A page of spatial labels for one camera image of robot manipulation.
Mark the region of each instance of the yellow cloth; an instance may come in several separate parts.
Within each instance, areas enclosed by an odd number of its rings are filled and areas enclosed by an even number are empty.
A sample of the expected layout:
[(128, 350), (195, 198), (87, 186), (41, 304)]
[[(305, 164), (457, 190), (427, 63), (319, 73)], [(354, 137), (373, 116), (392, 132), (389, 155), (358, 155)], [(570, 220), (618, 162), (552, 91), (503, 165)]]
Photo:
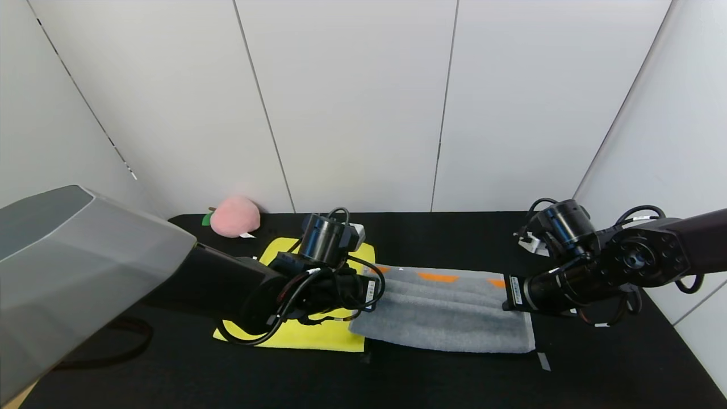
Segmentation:
[[(260, 263), (269, 264), (278, 252), (285, 252), (295, 243), (295, 239), (280, 238), (273, 240), (265, 249), (260, 258)], [(351, 253), (355, 257), (373, 263), (376, 261), (374, 248), (371, 245), (363, 243), (357, 252)], [(363, 266), (352, 261), (348, 262), (361, 274)], [(351, 315), (351, 311), (347, 309), (337, 309), (326, 314), (311, 315), (312, 319), (322, 318), (326, 315), (344, 318)], [(230, 321), (224, 321), (225, 328), (230, 334), (240, 339), (255, 339), (259, 335), (249, 335), (240, 327)], [(260, 346), (269, 348), (293, 348), (293, 349), (327, 349), (330, 351), (342, 352), (363, 352), (364, 337), (349, 332), (349, 322), (325, 321), (320, 325), (302, 325), (297, 320), (290, 320), (280, 326), (278, 332)], [(224, 341), (219, 330), (214, 330), (212, 335), (216, 339)]]

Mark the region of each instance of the white label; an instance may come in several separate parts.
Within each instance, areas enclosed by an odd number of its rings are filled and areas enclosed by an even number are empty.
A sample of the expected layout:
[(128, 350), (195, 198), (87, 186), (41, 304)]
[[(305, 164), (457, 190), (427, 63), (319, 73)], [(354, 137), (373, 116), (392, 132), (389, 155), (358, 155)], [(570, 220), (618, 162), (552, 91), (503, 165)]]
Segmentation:
[(516, 304), (523, 305), (523, 296), (520, 295), (520, 282), (517, 277), (510, 277), (510, 284), (513, 286), (513, 298)]
[(366, 289), (366, 302), (374, 299), (374, 291), (376, 290), (376, 282), (369, 281), (369, 287)]

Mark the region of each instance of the orange stripe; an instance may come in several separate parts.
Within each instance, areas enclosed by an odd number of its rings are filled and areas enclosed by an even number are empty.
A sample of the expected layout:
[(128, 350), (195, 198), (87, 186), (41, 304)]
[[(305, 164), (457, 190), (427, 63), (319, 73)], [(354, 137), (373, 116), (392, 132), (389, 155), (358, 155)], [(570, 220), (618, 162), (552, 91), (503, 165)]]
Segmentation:
[(458, 276), (446, 276), (442, 274), (432, 273), (417, 273), (419, 277), (428, 279), (429, 281), (440, 281), (440, 282), (455, 282), (459, 279)]
[(497, 288), (505, 288), (505, 281), (503, 279), (488, 278), (487, 281)]

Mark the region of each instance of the white panel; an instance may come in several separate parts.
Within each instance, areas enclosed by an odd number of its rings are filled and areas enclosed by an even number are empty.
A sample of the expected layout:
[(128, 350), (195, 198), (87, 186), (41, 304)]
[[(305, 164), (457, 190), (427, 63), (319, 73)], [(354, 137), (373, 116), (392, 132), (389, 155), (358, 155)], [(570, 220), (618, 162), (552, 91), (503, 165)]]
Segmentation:
[(31, 4), (166, 216), (230, 194), (292, 210), (231, 0)]
[[(596, 227), (636, 205), (678, 218), (727, 207), (726, 49), (727, 1), (675, 2), (576, 195)], [(723, 280), (708, 275), (695, 295), (675, 285), (649, 295), (675, 322)]]
[(0, 2), (0, 207), (81, 184), (155, 213), (24, 0)]
[(727, 396), (727, 287), (722, 287), (676, 325), (694, 355)]
[(429, 211), (456, 1), (237, 4), (296, 209)]
[(668, 0), (460, 0), (435, 211), (568, 199)]

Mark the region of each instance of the gray cover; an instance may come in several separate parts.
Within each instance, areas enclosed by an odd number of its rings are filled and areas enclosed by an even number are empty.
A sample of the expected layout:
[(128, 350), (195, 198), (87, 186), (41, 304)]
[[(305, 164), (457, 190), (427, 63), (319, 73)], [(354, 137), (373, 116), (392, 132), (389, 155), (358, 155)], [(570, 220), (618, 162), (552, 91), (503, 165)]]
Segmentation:
[(195, 243), (80, 186), (0, 209), (0, 405), (171, 276)]
[[(502, 274), (383, 267), (388, 269), (386, 291), (374, 311), (351, 322), (352, 333), (448, 352), (524, 353), (535, 348), (530, 314), (502, 310), (507, 293), (493, 284)], [(456, 279), (423, 279), (427, 274)]]

